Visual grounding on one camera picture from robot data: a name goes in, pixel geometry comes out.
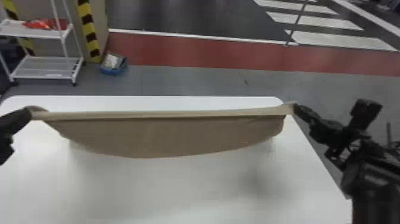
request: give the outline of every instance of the red object on shelf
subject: red object on shelf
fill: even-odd
[[[64,18],[61,18],[58,21],[60,21],[61,30],[66,30],[67,29],[67,25],[68,25],[67,20],[64,19]],[[49,25],[49,27],[52,28],[53,30],[58,30],[57,23],[56,23],[56,20],[54,18],[49,19],[48,22],[47,22],[47,25]]]
[[[58,21],[60,22],[61,30],[67,29],[68,22],[66,19],[62,18]],[[54,18],[26,21],[22,25],[31,29],[58,30],[57,22]]]

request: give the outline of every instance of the tan fabric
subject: tan fabric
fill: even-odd
[[[88,151],[133,158],[235,150],[277,135],[292,104],[221,111],[96,111],[52,113],[30,107],[62,136]]]

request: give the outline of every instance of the white table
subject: white table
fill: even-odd
[[[61,97],[7,99],[51,111],[218,110],[279,105],[275,97]],[[42,122],[15,135],[0,167],[1,223],[350,223],[345,200],[287,116],[281,134],[249,148],[179,158],[89,153]]]

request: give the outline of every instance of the robotic arm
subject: robotic arm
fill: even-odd
[[[353,224],[400,223],[399,150],[391,142],[378,145],[366,132],[381,109],[376,102],[359,99],[349,125],[343,126],[295,106],[295,114],[310,126],[310,137],[328,146],[325,156],[343,172],[340,188],[352,198]]]
[[[27,108],[0,117],[0,166],[14,153],[11,148],[13,134],[25,127],[31,119],[32,115]]]

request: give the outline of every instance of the wheel caster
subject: wheel caster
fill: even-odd
[[[20,84],[17,81],[11,82],[11,86],[19,86]]]

